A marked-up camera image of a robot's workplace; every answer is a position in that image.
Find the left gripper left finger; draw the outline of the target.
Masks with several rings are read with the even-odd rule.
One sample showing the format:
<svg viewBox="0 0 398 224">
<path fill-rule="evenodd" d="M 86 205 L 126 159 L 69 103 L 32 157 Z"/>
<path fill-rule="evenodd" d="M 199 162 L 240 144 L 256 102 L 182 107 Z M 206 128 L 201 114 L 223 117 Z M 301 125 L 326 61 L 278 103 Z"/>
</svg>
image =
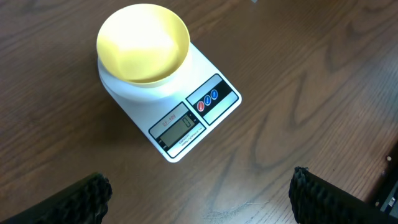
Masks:
<svg viewBox="0 0 398 224">
<path fill-rule="evenodd" d="M 113 194 L 107 177 L 93 173 L 3 224 L 101 224 Z"/>
</svg>

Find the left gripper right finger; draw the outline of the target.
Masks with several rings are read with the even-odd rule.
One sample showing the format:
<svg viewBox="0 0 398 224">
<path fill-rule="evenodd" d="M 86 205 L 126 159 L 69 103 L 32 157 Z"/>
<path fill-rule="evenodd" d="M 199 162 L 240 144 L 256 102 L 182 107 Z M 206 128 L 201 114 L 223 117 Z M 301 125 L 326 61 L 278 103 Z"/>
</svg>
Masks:
<svg viewBox="0 0 398 224">
<path fill-rule="evenodd" d="M 315 176 L 306 167 L 294 169 L 289 199 L 299 224 L 397 224 L 397 218 Z"/>
</svg>

